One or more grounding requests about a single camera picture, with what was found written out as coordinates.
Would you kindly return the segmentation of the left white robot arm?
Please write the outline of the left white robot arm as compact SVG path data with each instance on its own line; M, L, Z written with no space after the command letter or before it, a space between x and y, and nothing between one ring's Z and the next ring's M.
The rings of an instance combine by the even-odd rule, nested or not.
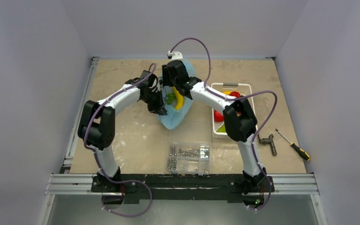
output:
M82 110L78 136L85 148L93 152L98 174L104 176L103 186L117 191L123 181L120 168L109 148L115 137L116 116L135 102L146 103L148 111L167 115L158 77L144 70L139 78L128 80L118 91L99 101L87 101Z

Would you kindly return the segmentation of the light blue plastic bag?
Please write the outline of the light blue plastic bag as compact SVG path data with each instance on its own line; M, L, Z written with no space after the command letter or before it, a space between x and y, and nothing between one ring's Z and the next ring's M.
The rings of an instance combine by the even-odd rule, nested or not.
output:
M195 67L192 63L187 59L182 59L181 61L184 63L189 76L196 76ZM179 110L176 110L171 105L165 104L167 115L156 115L157 120L168 130L175 129L184 120L194 102L187 97L184 97L184 100L184 105Z

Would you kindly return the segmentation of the green fake pear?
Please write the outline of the green fake pear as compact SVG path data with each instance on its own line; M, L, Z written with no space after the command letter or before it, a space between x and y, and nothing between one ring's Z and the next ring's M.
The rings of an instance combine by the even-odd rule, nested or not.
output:
M225 124L217 129L217 133L226 133Z

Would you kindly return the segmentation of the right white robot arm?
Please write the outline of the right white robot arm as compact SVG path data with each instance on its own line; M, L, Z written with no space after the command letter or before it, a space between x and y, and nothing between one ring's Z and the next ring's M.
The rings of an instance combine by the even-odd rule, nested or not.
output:
M181 60L162 66L163 85L174 87L182 96L200 101L221 112L227 135L237 143L243 162L244 184L251 191L262 186L266 172L255 150L257 118L246 97L235 98L190 76Z

